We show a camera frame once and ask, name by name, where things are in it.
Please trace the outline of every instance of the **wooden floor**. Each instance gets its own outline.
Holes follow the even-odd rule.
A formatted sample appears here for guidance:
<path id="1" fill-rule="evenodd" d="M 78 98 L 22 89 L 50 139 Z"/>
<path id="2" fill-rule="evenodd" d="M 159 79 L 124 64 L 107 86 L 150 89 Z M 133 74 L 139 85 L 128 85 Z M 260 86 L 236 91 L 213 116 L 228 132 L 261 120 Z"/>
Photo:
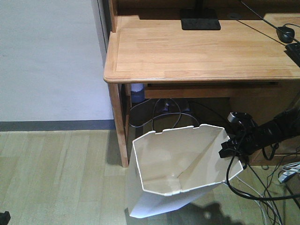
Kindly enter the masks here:
<path id="1" fill-rule="evenodd" d="M 146 219 L 128 215 L 126 169 L 114 130 L 0 132 L 0 211 L 9 225 L 258 225 L 257 204 L 221 185 L 180 210 Z M 255 170 L 265 178 L 271 173 Z M 262 190 L 253 174 L 240 175 Z M 248 191 L 237 179 L 236 187 Z M 286 193 L 276 179 L 273 194 Z M 285 225 L 300 221 L 292 201 L 278 202 Z"/>

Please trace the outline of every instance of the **black computer mouse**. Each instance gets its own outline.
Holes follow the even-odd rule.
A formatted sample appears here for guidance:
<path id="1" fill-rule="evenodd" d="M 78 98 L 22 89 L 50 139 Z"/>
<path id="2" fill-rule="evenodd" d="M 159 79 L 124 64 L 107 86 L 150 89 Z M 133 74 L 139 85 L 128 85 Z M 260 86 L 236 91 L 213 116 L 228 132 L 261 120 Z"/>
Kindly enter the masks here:
<path id="1" fill-rule="evenodd" d="M 284 43 L 291 43 L 293 41 L 293 38 L 295 37 L 295 31 L 292 29 L 292 28 L 289 28 L 289 27 L 278 27 L 278 29 L 280 29 L 281 31 L 277 30 L 276 29 L 276 33 L 277 33 L 277 36 L 279 38 L 279 40 L 281 40 L 282 42 Z"/>

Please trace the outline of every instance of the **wooden desk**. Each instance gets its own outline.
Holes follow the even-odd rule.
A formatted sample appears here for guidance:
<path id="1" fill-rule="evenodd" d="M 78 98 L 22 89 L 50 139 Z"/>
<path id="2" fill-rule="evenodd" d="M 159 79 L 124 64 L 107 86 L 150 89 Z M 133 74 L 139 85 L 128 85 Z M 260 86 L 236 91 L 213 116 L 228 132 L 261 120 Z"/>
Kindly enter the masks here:
<path id="1" fill-rule="evenodd" d="M 247 9 L 216 8 L 220 31 L 186 31 L 181 29 L 178 9 L 116 10 L 116 6 L 112 1 L 115 32 L 110 34 L 104 80 L 109 84 L 123 166 L 128 166 L 128 116 L 121 100 L 121 84 L 197 83 L 199 89 L 193 88 L 198 97 L 215 97 L 212 93 L 216 92 L 211 90 L 219 84 L 225 89 L 219 95 L 232 97 L 234 110 L 246 110 L 258 122 L 271 119 L 296 102 L 300 68 L 285 54 L 276 31 Z M 300 13 L 295 12 L 300 12 L 300 6 L 260 9 L 261 15 L 276 26 L 300 24 Z M 229 13 L 239 13 L 243 19 L 230 20 Z M 130 97 L 129 85 L 126 87 Z M 174 91 L 165 91 L 169 89 L 151 87 L 147 91 L 151 90 L 156 98 L 159 93 L 178 98 Z M 185 98 L 195 93 L 190 86 L 183 89 L 180 91 L 187 93 Z M 259 103 L 260 97 L 267 100 Z"/>

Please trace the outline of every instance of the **trash bin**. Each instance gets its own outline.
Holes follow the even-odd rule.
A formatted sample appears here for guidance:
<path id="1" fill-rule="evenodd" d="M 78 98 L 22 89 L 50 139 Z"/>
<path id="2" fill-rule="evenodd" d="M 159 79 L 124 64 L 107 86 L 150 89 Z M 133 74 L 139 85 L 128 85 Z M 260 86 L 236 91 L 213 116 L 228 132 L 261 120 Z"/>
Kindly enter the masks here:
<path id="1" fill-rule="evenodd" d="M 150 131 L 135 139 L 126 177 L 129 215 L 177 210 L 224 182 L 231 158 L 218 152 L 227 140 L 224 128 L 208 124 Z M 235 159 L 230 179 L 242 170 Z"/>

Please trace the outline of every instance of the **baseboard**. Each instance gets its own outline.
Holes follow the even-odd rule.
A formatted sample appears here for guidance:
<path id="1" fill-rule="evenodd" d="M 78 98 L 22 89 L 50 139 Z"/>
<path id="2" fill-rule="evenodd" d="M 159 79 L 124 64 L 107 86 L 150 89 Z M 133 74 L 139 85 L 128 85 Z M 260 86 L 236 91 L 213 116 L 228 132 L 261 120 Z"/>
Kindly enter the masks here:
<path id="1" fill-rule="evenodd" d="M 0 131 L 113 130 L 114 120 L 0 122 Z"/>

